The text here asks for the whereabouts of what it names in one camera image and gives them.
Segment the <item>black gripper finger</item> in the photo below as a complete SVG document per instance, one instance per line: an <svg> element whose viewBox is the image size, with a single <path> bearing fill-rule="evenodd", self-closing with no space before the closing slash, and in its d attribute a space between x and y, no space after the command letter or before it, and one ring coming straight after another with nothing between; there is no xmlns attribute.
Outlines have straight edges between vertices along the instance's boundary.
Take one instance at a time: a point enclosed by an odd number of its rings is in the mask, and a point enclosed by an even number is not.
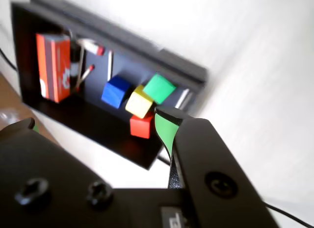
<svg viewBox="0 0 314 228"><path fill-rule="evenodd" d="M207 119L174 107L156 107L179 128L173 159L199 228L276 228L250 180Z"/></svg>
<svg viewBox="0 0 314 228"><path fill-rule="evenodd" d="M32 129L33 119L0 132L0 225L3 228L111 228L87 202L97 174Z"/></svg>

